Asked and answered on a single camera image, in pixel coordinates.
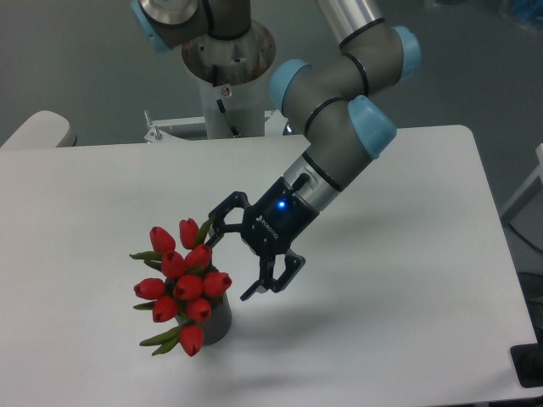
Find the black cable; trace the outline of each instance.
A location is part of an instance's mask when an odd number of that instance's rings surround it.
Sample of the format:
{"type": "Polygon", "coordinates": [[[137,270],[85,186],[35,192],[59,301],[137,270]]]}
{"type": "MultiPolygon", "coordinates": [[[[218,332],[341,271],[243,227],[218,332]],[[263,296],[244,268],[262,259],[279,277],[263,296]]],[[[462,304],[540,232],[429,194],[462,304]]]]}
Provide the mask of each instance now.
{"type": "Polygon", "coordinates": [[[522,233],[520,233],[520,231],[518,231],[517,229],[515,229],[515,226],[513,226],[511,223],[508,225],[509,226],[509,229],[511,229],[511,231],[517,235],[517,237],[522,240],[523,242],[525,242],[528,246],[530,246],[535,252],[539,253],[539,254],[543,254],[543,249],[541,248],[538,248],[537,246],[535,246],[530,240],[528,240],[526,237],[524,237],[524,235],[522,233]]]}

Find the silver metal cylinder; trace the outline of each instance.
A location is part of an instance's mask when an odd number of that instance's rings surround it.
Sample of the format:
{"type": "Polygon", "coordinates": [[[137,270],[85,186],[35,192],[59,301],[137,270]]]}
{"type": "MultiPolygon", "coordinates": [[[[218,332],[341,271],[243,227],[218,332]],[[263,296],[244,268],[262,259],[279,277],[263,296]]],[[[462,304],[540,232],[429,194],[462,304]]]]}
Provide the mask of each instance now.
{"type": "Polygon", "coordinates": [[[383,17],[374,0],[316,0],[338,43],[383,17]]]}
{"type": "Polygon", "coordinates": [[[284,178],[291,187],[299,175],[304,173],[311,177],[311,181],[295,192],[294,196],[303,199],[313,209],[322,212],[339,195],[339,191],[319,176],[302,156],[288,168],[284,173],[284,178]]]}
{"type": "Polygon", "coordinates": [[[149,17],[166,25],[187,22],[198,8],[198,0],[140,0],[140,4],[149,17]]]}

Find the green leaf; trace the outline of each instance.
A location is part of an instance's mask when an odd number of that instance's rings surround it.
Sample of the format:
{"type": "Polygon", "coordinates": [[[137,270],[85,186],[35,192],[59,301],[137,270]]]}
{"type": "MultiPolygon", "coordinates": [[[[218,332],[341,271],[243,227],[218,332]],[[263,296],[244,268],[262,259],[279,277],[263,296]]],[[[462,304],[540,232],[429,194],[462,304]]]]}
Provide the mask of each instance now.
{"type": "Polygon", "coordinates": [[[175,328],[171,328],[169,331],[161,333],[160,335],[156,335],[154,337],[150,337],[149,339],[145,339],[144,341],[141,341],[139,343],[139,346],[156,346],[156,345],[162,345],[168,340],[175,337],[176,339],[179,337],[179,332],[181,332],[181,327],[176,326],[175,328]]]}
{"type": "Polygon", "coordinates": [[[202,244],[205,242],[205,237],[210,231],[211,225],[213,225],[213,222],[215,222],[215,215],[211,216],[202,227],[199,228],[198,233],[196,233],[196,237],[194,238],[194,245],[198,246],[199,244],[202,244]]]}
{"type": "Polygon", "coordinates": [[[138,311],[150,311],[153,309],[154,303],[156,303],[156,301],[134,305],[134,309],[137,309],[138,311]]]}
{"type": "Polygon", "coordinates": [[[167,354],[179,343],[178,337],[172,337],[168,341],[162,343],[158,349],[156,349],[152,355],[156,356],[157,354],[167,354]]]}
{"type": "Polygon", "coordinates": [[[129,254],[129,256],[135,260],[154,260],[154,261],[162,260],[162,253],[159,253],[159,252],[141,252],[141,253],[136,253],[136,254],[129,254]]]}
{"type": "Polygon", "coordinates": [[[197,265],[196,267],[193,267],[192,269],[188,269],[185,271],[187,274],[193,274],[195,276],[202,276],[204,274],[204,267],[202,265],[197,265]]]}
{"type": "Polygon", "coordinates": [[[162,263],[160,263],[159,261],[144,260],[143,263],[145,263],[145,265],[148,265],[152,269],[162,272],[162,263]]]}
{"type": "Polygon", "coordinates": [[[183,324],[186,324],[187,322],[190,321],[190,318],[188,318],[187,314],[185,314],[185,312],[182,311],[181,309],[179,309],[179,312],[177,312],[177,316],[181,318],[181,321],[183,322],[183,324]]]}

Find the white chair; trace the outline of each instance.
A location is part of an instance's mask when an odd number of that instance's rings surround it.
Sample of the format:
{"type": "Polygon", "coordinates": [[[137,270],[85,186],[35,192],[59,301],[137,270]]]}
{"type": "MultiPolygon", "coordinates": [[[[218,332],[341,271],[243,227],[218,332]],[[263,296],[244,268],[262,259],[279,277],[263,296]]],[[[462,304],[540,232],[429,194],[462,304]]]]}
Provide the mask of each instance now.
{"type": "Polygon", "coordinates": [[[43,110],[32,115],[0,147],[1,151],[72,147],[77,136],[67,119],[43,110]]]}
{"type": "Polygon", "coordinates": [[[528,178],[524,180],[500,210],[500,219],[504,226],[508,225],[518,212],[543,188],[543,144],[535,152],[540,161],[539,165],[535,167],[528,178]]]}

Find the light blue joint cap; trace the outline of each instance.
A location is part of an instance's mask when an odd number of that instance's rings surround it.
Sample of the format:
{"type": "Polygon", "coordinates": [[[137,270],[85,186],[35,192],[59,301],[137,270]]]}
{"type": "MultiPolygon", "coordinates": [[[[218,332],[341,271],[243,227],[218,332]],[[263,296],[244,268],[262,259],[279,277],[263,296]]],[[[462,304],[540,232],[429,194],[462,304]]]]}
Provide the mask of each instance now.
{"type": "Polygon", "coordinates": [[[302,59],[290,59],[273,73],[270,80],[270,99],[279,111],[283,112],[283,100],[287,94],[288,85],[303,67],[309,65],[302,59]]]}
{"type": "Polygon", "coordinates": [[[132,0],[132,3],[130,4],[130,8],[132,9],[132,12],[137,18],[137,22],[139,23],[140,27],[142,27],[143,32],[149,39],[149,42],[151,43],[151,46],[153,47],[153,50],[157,53],[165,53],[166,51],[171,51],[171,48],[168,47],[164,41],[162,41],[162,38],[159,37],[159,35],[154,30],[153,26],[148,22],[147,17],[143,13],[143,11],[140,9],[139,4],[137,0],[132,0]]]}
{"type": "Polygon", "coordinates": [[[362,145],[372,159],[396,137],[396,126],[392,121],[365,96],[359,96],[347,104],[350,121],[360,138],[362,145]]]}
{"type": "Polygon", "coordinates": [[[421,46],[415,34],[405,27],[392,27],[401,39],[401,46],[404,48],[404,65],[401,69],[400,81],[413,75],[421,66],[421,46]]]}

